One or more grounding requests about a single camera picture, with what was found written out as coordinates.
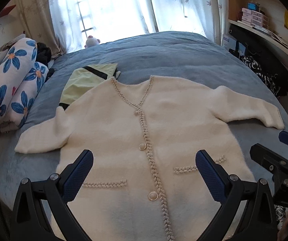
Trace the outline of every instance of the cardigan pocket trim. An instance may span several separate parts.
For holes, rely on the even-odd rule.
[[[118,182],[98,182],[98,183],[84,182],[82,186],[87,188],[122,188],[127,186],[127,180],[124,179]]]
[[[222,155],[220,158],[215,159],[214,162],[216,164],[220,164],[226,161],[226,157],[225,155]],[[187,166],[187,167],[174,167],[174,174],[178,175],[178,174],[185,174],[185,173],[189,173],[189,172],[193,172],[193,171],[198,171],[196,165],[194,166]]]

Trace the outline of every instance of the sheer curtain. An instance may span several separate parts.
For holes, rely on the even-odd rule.
[[[220,44],[226,0],[49,0],[54,31],[66,52],[156,31],[199,33]]]
[[[159,31],[195,32],[220,44],[226,0],[152,0],[152,4]]]
[[[105,43],[152,31],[147,6],[142,8],[145,0],[50,0],[49,5],[55,33],[67,52],[84,48],[89,35]]]

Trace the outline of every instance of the black stripe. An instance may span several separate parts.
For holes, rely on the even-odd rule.
[[[64,110],[66,110],[69,105],[66,103],[59,103],[59,106],[61,106]]]
[[[106,73],[103,73],[103,72],[101,72],[99,70],[96,70],[96,69],[94,69],[94,68],[92,68],[90,66],[86,66],[86,67],[83,67],[83,68],[88,70],[88,71],[90,71],[91,73],[93,73],[93,74],[105,79],[105,80],[107,80],[107,78],[108,78],[108,75]]]

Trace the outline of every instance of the blue blanket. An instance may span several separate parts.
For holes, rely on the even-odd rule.
[[[21,179],[47,179],[55,172],[60,157],[59,150],[29,155],[15,153],[19,136],[29,127],[55,116],[62,90],[75,69],[102,63],[118,63],[117,69],[122,72],[118,80],[125,84],[141,83],[150,75],[177,76],[213,89],[224,85],[261,98],[280,109],[288,131],[288,115],[262,81],[239,59],[201,35],[161,32],[97,45],[58,58],[53,65],[56,71],[41,88],[25,125],[20,130],[0,134],[0,196],[10,208]],[[272,175],[251,160],[249,150],[253,144],[260,143],[288,159],[288,146],[279,142],[279,131],[266,128],[254,119],[231,122],[229,127],[254,177],[266,178],[273,189]]]

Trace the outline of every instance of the rolled blanket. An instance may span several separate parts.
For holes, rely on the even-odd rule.
[[[0,132],[16,130],[25,124],[29,110],[45,82],[47,73],[48,68],[44,64],[35,62],[34,67],[11,99],[3,122],[0,124]]]
[[[10,48],[0,65],[0,124],[17,88],[34,67],[36,54],[36,42],[23,38]]]

